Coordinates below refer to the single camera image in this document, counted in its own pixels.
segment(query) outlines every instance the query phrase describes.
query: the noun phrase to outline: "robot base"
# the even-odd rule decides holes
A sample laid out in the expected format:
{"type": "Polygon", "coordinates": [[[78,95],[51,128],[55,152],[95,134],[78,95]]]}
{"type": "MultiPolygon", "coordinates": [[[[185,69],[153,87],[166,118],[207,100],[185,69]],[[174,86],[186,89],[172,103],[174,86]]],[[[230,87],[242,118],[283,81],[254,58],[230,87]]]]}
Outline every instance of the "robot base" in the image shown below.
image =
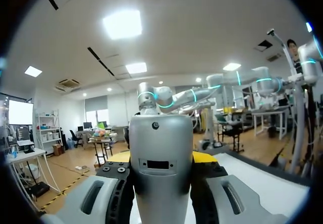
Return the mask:
{"type": "Polygon", "coordinates": [[[229,145],[221,142],[200,140],[198,142],[198,151],[207,153],[211,156],[223,153],[229,150],[229,145]]]}

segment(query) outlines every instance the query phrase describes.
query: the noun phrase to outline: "yellow black tape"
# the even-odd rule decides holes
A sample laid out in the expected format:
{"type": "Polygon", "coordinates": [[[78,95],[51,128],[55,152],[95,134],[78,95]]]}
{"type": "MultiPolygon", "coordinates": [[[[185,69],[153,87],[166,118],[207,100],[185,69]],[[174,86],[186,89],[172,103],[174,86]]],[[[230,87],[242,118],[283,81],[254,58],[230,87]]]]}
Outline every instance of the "yellow black tape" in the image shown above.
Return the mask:
{"type": "Polygon", "coordinates": [[[73,184],[75,184],[80,178],[82,178],[87,172],[89,172],[89,170],[85,171],[82,175],[80,175],[80,177],[78,177],[70,185],[68,185],[65,189],[63,189],[57,196],[55,196],[50,202],[48,202],[46,205],[44,205],[40,210],[46,209],[46,207],[48,207],[50,204],[52,204],[61,195],[66,195],[65,191],[68,190],[73,184]]]}

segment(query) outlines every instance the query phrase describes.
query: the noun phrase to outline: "office chair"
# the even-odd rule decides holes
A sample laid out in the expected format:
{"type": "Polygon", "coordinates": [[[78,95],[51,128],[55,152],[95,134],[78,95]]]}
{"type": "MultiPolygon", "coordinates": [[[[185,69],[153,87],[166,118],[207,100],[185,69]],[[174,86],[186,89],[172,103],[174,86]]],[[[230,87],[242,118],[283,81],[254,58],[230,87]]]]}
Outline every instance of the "office chair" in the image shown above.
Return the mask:
{"type": "Polygon", "coordinates": [[[244,149],[240,149],[240,134],[243,132],[242,122],[237,124],[230,124],[227,120],[223,117],[223,115],[216,115],[218,123],[222,125],[222,132],[218,132],[218,139],[219,136],[222,135],[222,142],[223,136],[228,136],[233,138],[233,151],[235,152],[243,152],[244,149]]]}
{"type": "Polygon", "coordinates": [[[72,131],[72,130],[70,130],[70,132],[71,132],[71,134],[72,134],[72,140],[73,141],[76,141],[76,144],[74,144],[74,147],[78,147],[78,145],[81,145],[81,146],[83,146],[83,143],[79,143],[79,141],[80,140],[82,140],[82,138],[79,138],[79,137],[77,137],[75,134],[74,134],[74,132],[72,131]]]}

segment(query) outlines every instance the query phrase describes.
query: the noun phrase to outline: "box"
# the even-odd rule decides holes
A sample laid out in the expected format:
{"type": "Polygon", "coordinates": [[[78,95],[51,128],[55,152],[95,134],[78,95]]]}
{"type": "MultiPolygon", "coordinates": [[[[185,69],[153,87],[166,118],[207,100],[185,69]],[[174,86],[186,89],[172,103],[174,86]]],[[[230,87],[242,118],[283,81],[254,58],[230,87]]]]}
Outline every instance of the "box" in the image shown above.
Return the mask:
{"type": "Polygon", "coordinates": [[[35,179],[38,179],[40,177],[38,167],[36,165],[34,165],[33,163],[31,163],[29,166],[30,166],[31,172],[29,170],[29,167],[27,165],[25,166],[25,174],[26,174],[26,176],[32,178],[31,175],[33,175],[35,179]]]}
{"type": "Polygon", "coordinates": [[[59,137],[60,136],[59,136],[59,133],[58,132],[55,132],[55,133],[52,134],[52,138],[53,139],[59,139],[59,137]]]}
{"type": "Polygon", "coordinates": [[[63,153],[62,146],[60,144],[55,144],[52,147],[54,149],[54,155],[55,156],[59,156],[59,155],[61,155],[63,153]]]}
{"type": "MultiPolygon", "coordinates": [[[[103,160],[103,159],[100,159],[100,165],[101,166],[103,166],[105,164],[105,161],[103,160]]],[[[94,163],[94,168],[95,169],[97,169],[97,168],[99,168],[100,166],[99,166],[99,164],[98,164],[98,162],[96,161],[95,163],[94,163]]]]}
{"type": "Polygon", "coordinates": [[[47,133],[47,140],[52,140],[52,132],[47,133]]]}

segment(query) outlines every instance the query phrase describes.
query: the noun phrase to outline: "white shelf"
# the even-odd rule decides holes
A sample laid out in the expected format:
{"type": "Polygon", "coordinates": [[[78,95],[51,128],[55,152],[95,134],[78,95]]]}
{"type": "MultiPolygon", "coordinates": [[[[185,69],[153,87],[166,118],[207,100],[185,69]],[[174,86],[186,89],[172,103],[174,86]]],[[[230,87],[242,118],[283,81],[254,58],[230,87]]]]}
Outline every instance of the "white shelf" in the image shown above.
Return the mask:
{"type": "Polygon", "coordinates": [[[61,138],[43,141],[42,143],[54,142],[54,141],[59,141],[59,140],[61,140],[61,138]]]}
{"type": "Polygon", "coordinates": [[[55,131],[55,130],[59,130],[59,128],[40,129],[40,130],[38,130],[38,131],[46,132],[46,131],[55,131]]]}
{"type": "Polygon", "coordinates": [[[56,116],[39,116],[39,118],[55,118],[56,116]]]}

